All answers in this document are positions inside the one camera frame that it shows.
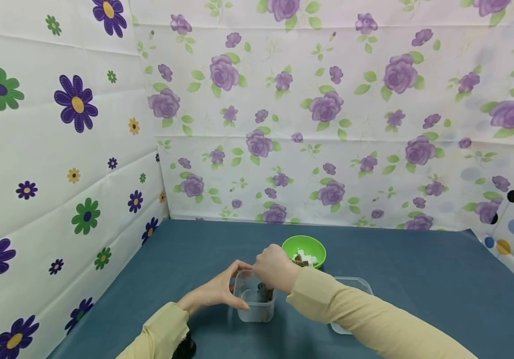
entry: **hand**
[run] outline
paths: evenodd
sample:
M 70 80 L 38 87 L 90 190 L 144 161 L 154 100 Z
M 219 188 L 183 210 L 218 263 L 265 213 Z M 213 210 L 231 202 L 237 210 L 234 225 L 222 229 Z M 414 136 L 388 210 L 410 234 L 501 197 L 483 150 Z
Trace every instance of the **hand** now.
M 257 256 L 253 265 L 253 273 L 265 283 L 269 289 L 276 288 L 290 294 L 301 267 L 294 264 L 287 253 L 278 245 L 272 244 Z
M 189 313 L 195 313 L 201 307 L 225 304 L 235 309 L 249 310 L 247 303 L 231 294 L 230 281 L 243 269 L 251 270 L 250 264 L 236 260 L 229 268 L 215 278 L 186 294 L 177 302 L 177 306 Z

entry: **beige sleeve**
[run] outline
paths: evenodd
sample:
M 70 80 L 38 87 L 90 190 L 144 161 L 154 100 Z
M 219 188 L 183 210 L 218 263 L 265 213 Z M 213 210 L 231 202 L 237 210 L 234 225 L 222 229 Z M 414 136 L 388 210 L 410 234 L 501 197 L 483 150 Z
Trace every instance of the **beige sleeve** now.
M 149 318 L 141 333 L 117 359 L 171 359 L 189 332 L 189 315 L 175 303 L 167 303 Z
M 317 269 L 303 268 L 287 302 L 311 320 L 336 322 L 384 358 L 477 358 L 434 326 Z

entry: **purple rose pattern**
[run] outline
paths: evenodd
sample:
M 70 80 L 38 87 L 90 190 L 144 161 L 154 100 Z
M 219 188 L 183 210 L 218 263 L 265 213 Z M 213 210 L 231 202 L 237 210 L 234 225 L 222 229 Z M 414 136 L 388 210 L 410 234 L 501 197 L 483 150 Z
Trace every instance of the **purple rose pattern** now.
M 383 81 L 389 90 L 402 94 L 409 87 L 417 83 L 419 73 L 413 68 L 413 57 L 409 53 L 393 56 L 385 67 Z

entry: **clear plastic container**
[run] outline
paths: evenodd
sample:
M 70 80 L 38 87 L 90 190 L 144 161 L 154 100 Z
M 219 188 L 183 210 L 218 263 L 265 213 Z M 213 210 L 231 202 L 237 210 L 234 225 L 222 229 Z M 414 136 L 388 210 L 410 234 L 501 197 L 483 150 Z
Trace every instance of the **clear plastic container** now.
M 275 312 L 275 290 L 273 290 L 273 299 L 268 303 L 260 303 L 258 301 L 257 286 L 261 280 L 253 275 L 252 271 L 239 271 L 235 277 L 235 285 L 233 295 L 243 299 L 249 310 L 237 310 L 239 319 L 243 322 L 261 322 L 267 323 L 273 319 Z
M 362 278 L 356 278 L 356 277 L 335 277 L 336 280 L 340 281 L 346 286 L 357 288 L 362 290 L 365 293 L 368 293 L 370 295 L 373 295 L 373 290 L 371 289 L 371 286 L 368 285 L 367 281 Z M 351 332 L 346 331 L 343 329 L 340 325 L 331 323 L 330 327 L 337 333 L 337 334 L 344 334 L 344 335 L 351 335 Z

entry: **green bowl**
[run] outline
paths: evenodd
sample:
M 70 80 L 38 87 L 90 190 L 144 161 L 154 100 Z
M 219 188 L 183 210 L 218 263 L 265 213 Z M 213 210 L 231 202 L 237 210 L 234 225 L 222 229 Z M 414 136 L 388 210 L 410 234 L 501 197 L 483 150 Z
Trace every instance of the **green bowl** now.
M 281 246 L 285 253 L 287 253 L 289 258 L 292 258 L 296 251 L 302 249 L 306 255 L 317 257 L 317 264 L 315 264 L 314 268 L 320 268 L 323 263 L 325 263 L 325 259 L 327 257 L 327 252 L 325 247 L 321 242 L 317 241 L 317 239 L 313 237 L 309 237 L 308 235 L 294 235 L 290 238 L 287 238 L 283 245 Z

